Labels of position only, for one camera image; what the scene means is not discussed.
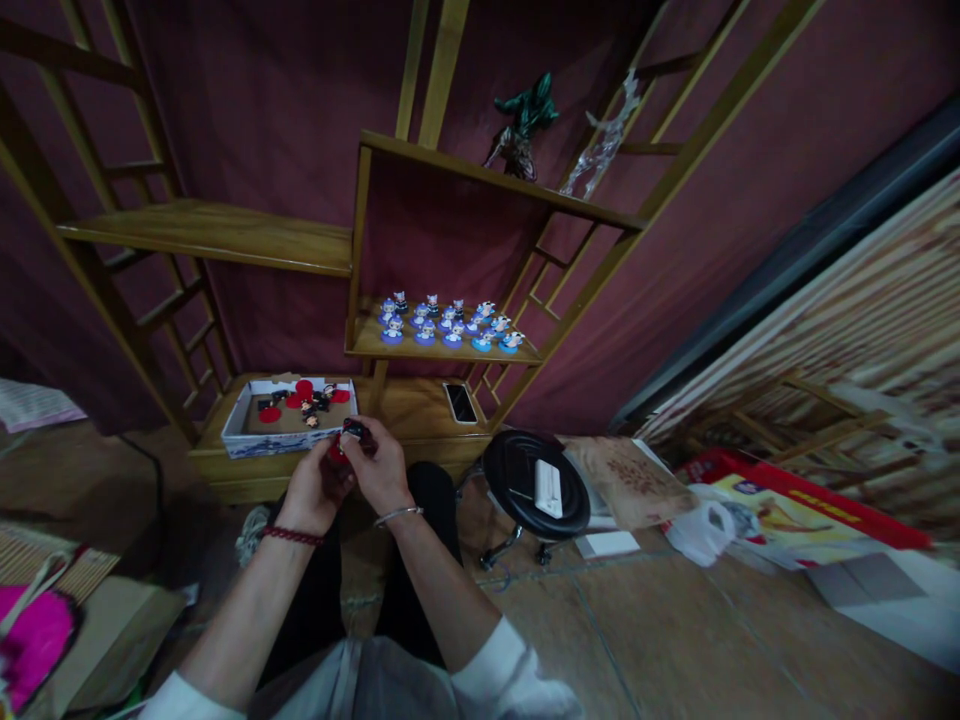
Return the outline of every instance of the black pants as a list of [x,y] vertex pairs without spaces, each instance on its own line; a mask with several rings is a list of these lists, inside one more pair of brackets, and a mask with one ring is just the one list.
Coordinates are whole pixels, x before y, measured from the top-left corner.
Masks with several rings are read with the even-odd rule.
[[[454,559],[463,565],[457,541],[457,508],[450,475],[434,463],[416,463],[407,470],[407,484],[424,518]],[[270,514],[273,525],[284,498]],[[340,614],[340,518],[326,542],[313,553],[300,587],[293,597],[287,617],[273,643],[270,657],[260,676],[258,689],[302,660],[346,637]],[[394,558],[383,592],[380,619],[374,634],[392,638],[414,657],[444,667],[440,649],[433,637],[410,576],[400,558],[396,543]]]

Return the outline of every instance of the phone screen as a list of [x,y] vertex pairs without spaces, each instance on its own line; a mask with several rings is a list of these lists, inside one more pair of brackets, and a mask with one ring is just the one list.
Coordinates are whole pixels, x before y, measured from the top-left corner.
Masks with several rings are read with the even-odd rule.
[[444,385],[444,388],[447,390],[450,407],[453,409],[453,416],[457,419],[457,422],[475,423],[477,414],[473,411],[467,389],[463,385]]

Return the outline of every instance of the bracelet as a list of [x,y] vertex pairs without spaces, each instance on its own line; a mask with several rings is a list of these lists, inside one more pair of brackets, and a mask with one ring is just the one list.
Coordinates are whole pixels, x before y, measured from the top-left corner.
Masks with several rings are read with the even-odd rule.
[[289,540],[290,542],[300,542],[304,545],[313,545],[314,547],[320,547],[323,545],[324,537],[322,535],[311,535],[310,533],[301,533],[296,530],[287,530],[286,528],[278,528],[273,525],[268,525],[263,529],[264,537],[276,537],[281,540]]
[[414,505],[413,507],[403,508],[401,510],[394,510],[392,513],[387,513],[386,515],[381,515],[380,517],[378,517],[376,522],[373,523],[373,526],[382,528],[387,521],[393,520],[395,517],[399,517],[400,515],[406,515],[407,513],[411,513],[411,512],[416,513],[417,515],[423,515],[423,508],[419,507],[418,505]]

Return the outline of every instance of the white sleeve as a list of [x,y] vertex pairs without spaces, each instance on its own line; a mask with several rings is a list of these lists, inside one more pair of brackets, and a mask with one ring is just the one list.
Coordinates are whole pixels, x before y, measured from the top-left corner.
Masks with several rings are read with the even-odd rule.
[[139,720],[243,720],[243,713],[218,705],[174,672],[143,708]]
[[577,696],[565,683],[543,676],[537,651],[506,618],[450,679],[464,717],[583,717]]

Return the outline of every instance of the smartphone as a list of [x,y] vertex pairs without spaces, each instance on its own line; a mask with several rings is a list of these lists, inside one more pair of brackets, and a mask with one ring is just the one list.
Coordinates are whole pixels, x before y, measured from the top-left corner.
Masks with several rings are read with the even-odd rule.
[[467,389],[463,385],[449,383],[444,383],[443,389],[447,391],[447,400],[450,402],[450,410],[453,411],[453,419],[462,425],[476,425],[477,413],[474,412]]

